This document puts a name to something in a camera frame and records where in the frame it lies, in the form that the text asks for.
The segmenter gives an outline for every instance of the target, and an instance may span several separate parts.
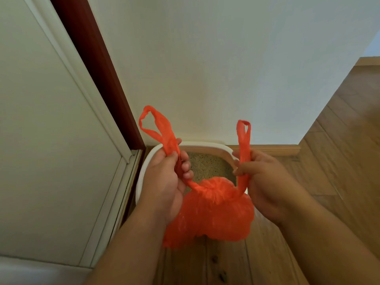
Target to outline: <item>dark red door frame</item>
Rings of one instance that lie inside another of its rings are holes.
[[[145,149],[87,0],[50,0],[130,149]]]

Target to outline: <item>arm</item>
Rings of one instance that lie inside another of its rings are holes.
[[[278,160],[259,151],[252,151],[252,160],[242,163],[235,175],[251,175],[253,203],[279,227],[310,284],[380,284],[378,259],[346,225]]]
[[[181,158],[183,177],[192,179],[187,153],[182,151]],[[166,157],[162,149],[153,156],[139,203],[85,285],[152,284],[166,226],[177,216],[185,191],[174,172],[177,160],[177,153]]]

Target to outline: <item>person's right arm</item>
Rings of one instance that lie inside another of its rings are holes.
[[[346,225],[277,159],[252,151],[252,160],[239,165],[235,175],[250,174],[254,205],[279,227],[310,284],[380,284],[379,260]]]

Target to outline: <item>plastic bag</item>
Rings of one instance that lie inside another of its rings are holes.
[[[154,116],[155,124],[162,135],[143,128],[142,120],[149,112]],[[183,179],[180,149],[169,120],[152,106],[145,106],[139,125],[141,130],[163,144],[166,155],[173,151],[178,153],[175,172],[192,189],[184,196],[178,216],[166,229],[164,247],[177,248],[189,243],[194,237],[202,235],[226,241],[245,239],[249,234],[255,212],[251,198],[244,193],[248,186],[249,175],[237,177],[237,187],[223,177],[212,177],[202,180],[199,184]],[[245,132],[245,125],[248,126],[247,132]],[[251,125],[247,121],[239,120],[236,131],[240,162],[250,161]]]

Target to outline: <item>person's left hand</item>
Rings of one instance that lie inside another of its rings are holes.
[[[174,220],[182,206],[186,185],[178,179],[174,172],[178,154],[166,156],[159,149],[152,157],[144,175],[139,205],[153,214],[162,214],[166,225]],[[183,177],[191,180],[194,173],[190,170],[189,156],[181,151]]]

